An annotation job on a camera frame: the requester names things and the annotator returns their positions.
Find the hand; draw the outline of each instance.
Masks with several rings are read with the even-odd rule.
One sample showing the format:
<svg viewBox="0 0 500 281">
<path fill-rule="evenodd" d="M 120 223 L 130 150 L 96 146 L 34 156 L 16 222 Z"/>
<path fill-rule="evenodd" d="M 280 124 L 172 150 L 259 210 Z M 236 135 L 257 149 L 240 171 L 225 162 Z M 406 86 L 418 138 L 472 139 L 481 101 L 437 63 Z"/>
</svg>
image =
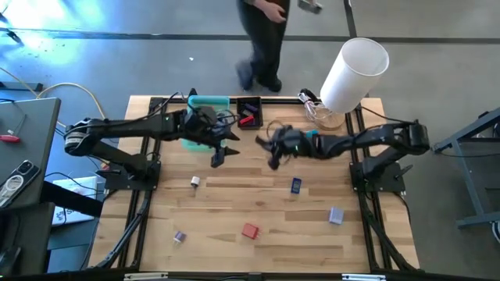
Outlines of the hand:
<svg viewBox="0 0 500 281">
<path fill-rule="evenodd" d="M 285 11 L 278 4 L 266 2 L 265 5 L 262 5 L 261 10 L 266 14 L 268 19 L 275 23 L 283 23 L 287 20 L 281 15 L 281 13 L 285 13 Z"/>
</svg>

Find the gray floor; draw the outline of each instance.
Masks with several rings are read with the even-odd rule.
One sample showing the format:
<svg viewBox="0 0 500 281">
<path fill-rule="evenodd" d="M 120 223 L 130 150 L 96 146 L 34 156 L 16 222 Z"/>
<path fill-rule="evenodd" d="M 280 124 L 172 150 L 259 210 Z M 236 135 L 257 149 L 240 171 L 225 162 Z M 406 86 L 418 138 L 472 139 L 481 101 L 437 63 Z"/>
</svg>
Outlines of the gray floor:
<svg viewBox="0 0 500 281">
<path fill-rule="evenodd" d="M 323 0 L 325 10 L 319 16 L 294 5 L 287 35 L 347 36 L 342 2 Z M 500 6 L 495 0 L 352 0 L 352 8 L 360 36 L 499 36 L 500 20 L 495 11 Z M 243 34 L 233 0 L 16 0 L 5 15 L 19 28 Z M 123 117 L 131 94 L 172 94 L 188 92 L 191 87 L 200 94 L 240 94 L 234 64 L 250 52 L 247 41 L 47 39 L 35 35 L 23 39 L 27 46 L 16 48 L 9 38 L 0 38 L 1 67 L 46 85 L 82 84 L 96 94 L 110 118 Z M 388 116 L 420 119 L 427 125 L 433 143 L 482 112 L 500 106 L 500 45 L 383 45 L 391 65 L 370 96 L 383 98 Z M 342 42 L 286 41 L 280 68 L 284 89 L 280 94 L 295 95 L 303 87 L 319 92 L 341 46 Z M 0 73 L 0 80 L 9 78 Z M 270 94 L 259 89 L 254 92 Z M 0 93 L 0 97 L 6 95 L 31 98 L 21 92 Z M 60 88 L 51 95 L 62 99 L 60 119 L 64 123 L 98 117 L 92 100 L 77 89 Z M 56 136 L 49 172 L 85 175 L 92 169 L 87 159 L 69 157 L 61 146 L 62 140 Z M 455 228 L 455 220 L 471 215 L 473 209 L 454 159 L 427 153 L 406 157 L 403 162 L 414 165 L 405 181 L 422 269 L 498 278 L 500 245 L 489 226 Z M 62 269 L 52 264 L 51 270 Z"/>
</svg>

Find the black pants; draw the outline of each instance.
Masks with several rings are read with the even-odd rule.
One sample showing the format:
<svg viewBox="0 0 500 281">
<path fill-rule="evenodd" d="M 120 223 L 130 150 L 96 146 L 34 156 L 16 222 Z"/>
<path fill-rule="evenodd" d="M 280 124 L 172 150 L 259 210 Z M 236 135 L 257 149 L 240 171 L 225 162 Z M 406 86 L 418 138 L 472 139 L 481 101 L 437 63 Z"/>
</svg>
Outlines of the black pants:
<svg viewBox="0 0 500 281">
<path fill-rule="evenodd" d="M 253 76 L 261 84 L 272 84 L 277 78 L 280 67 L 281 45 L 287 21 L 274 23 L 253 5 L 237 0 L 241 23 L 248 36 L 252 40 L 253 56 L 251 66 Z M 290 0 L 281 0 L 281 7 L 286 11 L 284 17 L 288 17 L 290 11 Z"/>
</svg>

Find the person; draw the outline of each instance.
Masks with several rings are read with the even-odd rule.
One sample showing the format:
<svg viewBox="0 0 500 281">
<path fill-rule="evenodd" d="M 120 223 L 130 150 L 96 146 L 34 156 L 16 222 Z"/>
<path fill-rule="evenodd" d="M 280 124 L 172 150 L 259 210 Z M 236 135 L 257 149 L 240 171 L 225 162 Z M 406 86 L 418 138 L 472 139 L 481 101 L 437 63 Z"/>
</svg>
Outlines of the person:
<svg viewBox="0 0 500 281">
<path fill-rule="evenodd" d="M 279 92 L 281 81 L 277 72 L 290 0 L 237 0 L 237 7 L 253 47 L 252 57 L 236 65 L 240 86 L 245 91 L 250 90 L 256 78 L 270 91 Z"/>
</svg>

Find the white cylinder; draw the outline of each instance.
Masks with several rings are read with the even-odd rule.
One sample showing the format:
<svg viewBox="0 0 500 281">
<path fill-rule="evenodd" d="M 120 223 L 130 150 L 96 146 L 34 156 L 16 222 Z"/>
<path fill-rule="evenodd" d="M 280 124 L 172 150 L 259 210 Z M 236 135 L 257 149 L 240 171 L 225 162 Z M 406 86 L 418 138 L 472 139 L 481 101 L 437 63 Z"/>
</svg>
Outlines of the white cylinder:
<svg viewBox="0 0 500 281">
<path fill-rule="evenodd" d="M 377 42 L 361 37 L 345 42 L 321 87 L 321 101 L 332 112 L 350 112 L 388 67 L 389 54 Z"/>
</svg>

